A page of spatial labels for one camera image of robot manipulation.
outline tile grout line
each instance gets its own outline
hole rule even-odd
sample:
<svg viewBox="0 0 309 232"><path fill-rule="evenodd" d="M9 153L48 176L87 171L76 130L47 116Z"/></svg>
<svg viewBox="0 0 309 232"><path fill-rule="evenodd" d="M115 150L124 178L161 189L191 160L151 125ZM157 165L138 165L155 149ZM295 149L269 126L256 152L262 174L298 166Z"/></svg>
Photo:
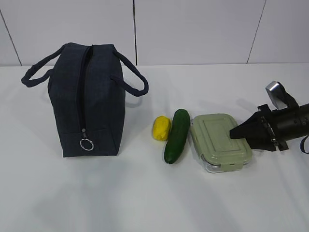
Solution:
<svg viewBox="0 0 309 232"><path fill-rule="evenodd" d="M137 65L136 21L135 21L135 0L133 0L133 25L134 25L135 64Z"/></svg>
<svg viewBox="0 0 309 232"><path fill-rule="evenodd" d="M253 38L253 42L252 42L252 45L251 45L251 49L250 49L250 52L249 52L247 63L249 62L249 58L250 58L250 55L251 55L251 52L252 52L252 49L253 49L254 41L255 41L255 38L256 38L256 35L257 35L257 31L259 30L259 26L260 26L260 23L261 23L261 20L262 20L262 15L263 15L263 12L264 12L264 9L265 9L265 6L266 6L266 1L267 0L265 0L265 2L264 2L264 6L263 6L263 9L262 9L262 13L261 13L261 16L260 16L259 23L257 24L257 28L256 28L256 31L255 31L255 35L254 35L254 38Z"/></svg>
<svg viewBox="0 0 309 232"><path fill-rule="evenodd" d="M4 20L4 16L3 16L3 14L2 14L1 9L0 9L0 15L1 15L1 18L2 18L2 20L3 20L4 26L5 26L5 28L6 28L6 31L7 31L8 34L9 34L9 37L10 37L11 43L12 43L12 45L13 45L13 48L14 48L14 50L15 50L15 53L16 53L16 55L17 55L19 64L20 64L20 66L23 66L22 63L21 63L21 61L20 61L20 58L19 58L19 55L18 55L18 53L17 53L15 44L14 44L13 39L12 39L12 37L11 37L11 34L10 34L10 32L9 32L8 26L6 25L6 22L5 22L5 20Z"/></svg>

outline metal ring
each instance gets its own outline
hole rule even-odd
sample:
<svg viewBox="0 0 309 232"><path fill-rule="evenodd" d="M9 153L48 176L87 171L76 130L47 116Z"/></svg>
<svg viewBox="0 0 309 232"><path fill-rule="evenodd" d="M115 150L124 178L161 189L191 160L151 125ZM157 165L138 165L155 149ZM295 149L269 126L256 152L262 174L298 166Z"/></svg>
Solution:
<svg viewBox="0 0 309 232"><path fill-rule="evenodd" d="M85 148L85 147L83 146L83 141L88 141L88 142L91 144L92 147L91 147L90 149ZM81 139L80 142L79 142L79 144L81 145L82 149L84 149L85 151L92 151L93 148L95 148L95 146L93 145L93 142L92 142L91 140L89 140L89 139Z"/></svg>

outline lemon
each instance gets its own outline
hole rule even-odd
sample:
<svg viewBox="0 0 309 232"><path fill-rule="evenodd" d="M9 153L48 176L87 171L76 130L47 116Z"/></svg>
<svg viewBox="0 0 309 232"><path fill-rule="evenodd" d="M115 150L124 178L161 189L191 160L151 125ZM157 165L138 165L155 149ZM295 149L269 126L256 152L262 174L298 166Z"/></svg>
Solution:
<svg viewBox="0 0 309 232"><path fill-rule="evenodd" d="M171 122L168 117L160 116L155 119L153 137L159 141L166 141L169 137Z"/></svg>

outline zipper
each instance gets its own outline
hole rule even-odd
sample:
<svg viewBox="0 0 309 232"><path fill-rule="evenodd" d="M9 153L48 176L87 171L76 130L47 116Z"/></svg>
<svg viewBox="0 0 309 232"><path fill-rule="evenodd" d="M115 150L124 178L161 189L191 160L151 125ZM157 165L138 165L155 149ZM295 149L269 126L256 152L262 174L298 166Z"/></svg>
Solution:
<svg viewBox="0 0 309 232"><path fill-rule="evenodd" d="M85 119L85 81L87 69L92 58L93 54L93 45L88 47L83 55L81 69L79 73L79 81L78 81L78 118L80 124L80 130L83 133L83 139L80 140L81 147L86 151L91 151L94 148L94 145L91 140L87 138L86 134L86 119ZM84 143L89 143L90 148L86 148Z"/></svg>

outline zipper pull ring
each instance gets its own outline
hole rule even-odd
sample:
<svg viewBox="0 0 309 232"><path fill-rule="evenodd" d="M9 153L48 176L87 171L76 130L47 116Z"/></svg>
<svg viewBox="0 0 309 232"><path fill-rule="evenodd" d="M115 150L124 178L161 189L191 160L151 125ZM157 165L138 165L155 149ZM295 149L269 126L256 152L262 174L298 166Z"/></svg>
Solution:
<svg viewBox="0 0 309 232"><path fill-rule="evenodd" d="M85 151L92 151L95 146L94 146L94 144L93 144L93 142L91 140L87 139L86 129L85 128L82 129L82 133L83 133L83 137L84 138L80 140L79 144L81 145L82 149L84 149ZM91 148L84 147L83 142L90 143L91 144Z"/></svg>

